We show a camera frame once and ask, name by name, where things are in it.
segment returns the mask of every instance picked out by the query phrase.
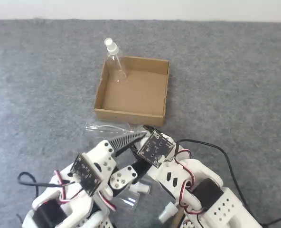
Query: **hole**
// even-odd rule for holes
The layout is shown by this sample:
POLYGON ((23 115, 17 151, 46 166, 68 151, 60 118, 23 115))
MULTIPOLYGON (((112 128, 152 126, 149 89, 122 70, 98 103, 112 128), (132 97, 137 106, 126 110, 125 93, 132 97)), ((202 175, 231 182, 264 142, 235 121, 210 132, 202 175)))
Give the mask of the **hole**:
POLYGON ((173 179, 172 186, 176 187, 177 185, 178 185, 178 178, 176 177, 176 178, 173 179))
POLYGON ((97 169, 99 170, 99 172, 102 172, 102 168, 100 167, 99 164, 97 164, 97 163, 95 162, 94 165, 97 167, 97 169))
POLYGON ((167 181, 170 181, 171 180, 171 172, 168 172, 167 173, 167 179, 166 179, 167 181))

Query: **red and white wire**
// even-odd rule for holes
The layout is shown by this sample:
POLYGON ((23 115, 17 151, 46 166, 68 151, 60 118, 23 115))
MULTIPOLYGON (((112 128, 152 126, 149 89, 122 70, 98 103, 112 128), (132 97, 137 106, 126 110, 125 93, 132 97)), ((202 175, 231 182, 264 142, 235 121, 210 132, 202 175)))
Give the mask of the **red and white wire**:
POLYGON ((100 192, 98 192, 98 195, 109 209, 114 212, 116 211, 116 206, 114 206, 109 200, 107 200, 100 192))
MULTIPOLYGON (((178 151, 176 155, 178 155, 179 153, 182 153, 182 152, 185 152, 185 149, 178 151)), ((186 170, 190 174, 190 176, 191 176, 191 187, 192 187, 194 185, 194 183, 196 182, 196 177, 195 177, 194 173, 190 169, 188 169, 185 165, 183 165, 179 160, 177 160, 176 156, 174 157, 174 161, 177 164, 180 164, 183 167, 183 169, 186 170)))
MULTIPOLYGON (((63 181, 63 179, 62 179, 62 177, 61 177, 61 174, 60 174, 60 171, 59 171, 59 170, 54 170, 54 174, 57 176, 58 182, 59 182, 61 185, 65 184, 64 181, 63 181)), ((61 193, 60 193, 60 195, 59 195, 59 199, 65 200, 65 199, 66 199, 66 188, 65 188, 65 186, 63 186, 61 189, 62 189, 62 191, 61 191, 61 193)))
POLYGON ((67 199, 66 198, 66 187, 65 187, 65 183, 64 183, 64 180, 62 179, 61 177, 61 174, 59 172, 59 170, 54 170, 54 174, 57 176, 58 178, 58 182, 61 184, 61 185, 64 185, 61 189, 62 191, 60 192, 60 195, 59 195, 59 201, 61 203, 68 203, 70 201, 72 201, 75 197, 77 197, 77 195, 83 190, 82 188, 73 196, 71 197, 70 199, 67 199))
POLYGON ((183 200, 183 198, 184 198, 184 191, 186 190, 186 188, 188 188, 188 187, 187 187, 187 184, 188 184, 188 183, 191 183, 191 181, 190 181, 190 180, 185 180, 185 181, 183 182, 182 187, 181 187, 181 189, 180 189, 180 194, 179 194, 178 203, 179 203, 179 205, 180 205, 182 208, 184 208, 185 212, 186 212, 187 214, 189 214, 189 215, 201 214, 201 213, 203 212, 203 209, 198 210, 198 211, 196 211, 196 210, 188 211, 187 208, 189 207, 189 205, 187 205, 186 203, 182 203, 182 200, 183 200))
POLYGON ((189 158, 192 158, 192 153, 189 149, 181 149, 175 154, 175 156, 177 156, 179 153, 182 153, 182 152, 188 152, 189 158))

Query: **white wall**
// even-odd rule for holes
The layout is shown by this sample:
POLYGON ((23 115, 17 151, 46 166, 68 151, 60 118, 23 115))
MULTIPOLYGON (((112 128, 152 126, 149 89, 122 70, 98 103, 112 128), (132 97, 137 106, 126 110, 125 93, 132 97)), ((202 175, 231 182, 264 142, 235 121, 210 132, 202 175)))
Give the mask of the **white wall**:
POLYGON ((0 19, 281 22, 281 0, 0 0, 0 19))

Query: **black cable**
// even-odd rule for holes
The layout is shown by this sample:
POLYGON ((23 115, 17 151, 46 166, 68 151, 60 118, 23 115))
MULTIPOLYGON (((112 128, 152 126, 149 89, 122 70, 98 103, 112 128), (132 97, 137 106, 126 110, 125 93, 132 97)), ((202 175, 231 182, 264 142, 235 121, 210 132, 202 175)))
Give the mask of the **black cable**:
MULTIPOLYGON (((225 156, 226 162, 227 162, 227 164, 228 164, 228 167, 229 167, 229 171, 230 171, 232 180, 234 181, 235 187, 236 187, 237 191, 239 192, 239 195, 240 195, 240 197, 241 197, 241 200, 242 200, 242 202, 243 202, 245 208, 246 208, 246 209, 248 210, 248 212, 254 217, 254 219, 257 220, 257 219, 255 218, 255 216, 253 215, 253 213, 251 212, 251 210, 249 209, 249 206, 248 206, 248 204, 247 204, 247 202, 246 202, 246 200, 245 200, 245 197, 244 197, 244 195, 243 195, 243 193, 242 193, 242 191, 241 191, 241 189, 240 189, 240 186, 239 186, 239 184, 237 183, 237 180, 236 180, 236 178, 235 178, 234 171, 233 171, 233 169, 232 169, 232 166, 231 166, 231 163, 230 163, 230 160, 229 160, 229 157, 228 157, 227 153, 226 153, 221 147, 219 147, 219 146, 217 146, 217 145, 214 145, 214 144, 211 144, 211 143, 208 143, 208 142, 203 142, 203 141, 198 141, 198 140, 193 140, 193 139, 180 139, 180 140, 178 140, 178 143, 179 143, 179 142, 180 142, 180 143, 181 143, 181 142, 198 143, 198 144, 202 144, 202 145, 214 147, 214 148, 218 149, 220 152, 222 152, 222 154, 225 156)), ((281 218, 278 218, 278 219, 276 219, 276 220, 274 220, 274 221, 271 221, 271 222, 269 222, 269 223, 266 223, 266 224, 261 224, 261 223, 260 223, 260 225, 263 226, 263 228, 268 228, 270 225, 273 225, 273 224, 278 223, 278 222, 280 222, 280 221, 281 221, 281 218)))
POLYGON ((199 223, 199 225, 201 226, 201 228, 204 228, 204 226, 203 226, 203 224, 200 222, 198 216, 199 216, 199 214, 197 214, 197 222, 199 223))
POLYGON ((23 223, 22 217, 19 214, 16 214, 16 217, 19 219, 19 222, 22 224, 23 223))
POLYGON ((17 181, 18 181, 19 184, 22 184, 22 185, 35 186, 35 189, 36 189, 36 198, 37 198, 38 195, 39 195, 38 187, 61 188, 61 187, 66 186, 66 185, 68 185, 68 184, 73 184, 73 183, 74 183, 74 182, 66 183, 66 184, 40 183, 40 182, 36 182, 35 177, 34 177, 31 173, 25 172, 25 171, 24 171, 24 172, 21 172, 21 173, 18 175, 17 181), (28 177, 30 177, 33 182, 22 181, 22 180, 21 180, 21 177, 24 176, 24 175, 27 175, 28 177))
POLYGON ((262 226, 263 226, 263 228, 267 228, 270 225, 273 225, 273 224, 278 223, 278 222, 281 222, 281 218, 275 219, 274 221, 271 221, 271 222, 266 223, 266 224, 262 224, 262 226))
MULTIPOLYGON (((32 179, 33 183, 37 183, 35 177, 34 177, 31 173, 29 173, 29 172, 21 172, 21 173, 18 175, 18 177, 17 177, 17 181, 18 181, 19 184, 26 185, 26 184, 21 183, 22 181, 20 180, 20 178, 21 178, 23 175, 27 175, 28 177, 30 177, 30 178, 32 179)), ((36 189, 35 198, 37 198, 37 197, 39 196, 39 188, 38 188, 38 186, 36 186, 36 185, 34 185, 34 186, 35 186, 35 189, 36 189)))

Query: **plastic bottle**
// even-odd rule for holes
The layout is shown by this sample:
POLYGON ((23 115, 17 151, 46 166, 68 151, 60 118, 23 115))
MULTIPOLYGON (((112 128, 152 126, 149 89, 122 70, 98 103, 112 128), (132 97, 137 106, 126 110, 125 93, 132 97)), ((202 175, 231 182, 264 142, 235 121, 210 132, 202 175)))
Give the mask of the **plastic bottle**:
POLYGON ((125 81, 127 79, 127 71, 122 62, 122 52, 111 38, 105 39, 104 44, 108 50, 107 65, 110 76, 115 82, 125 81))

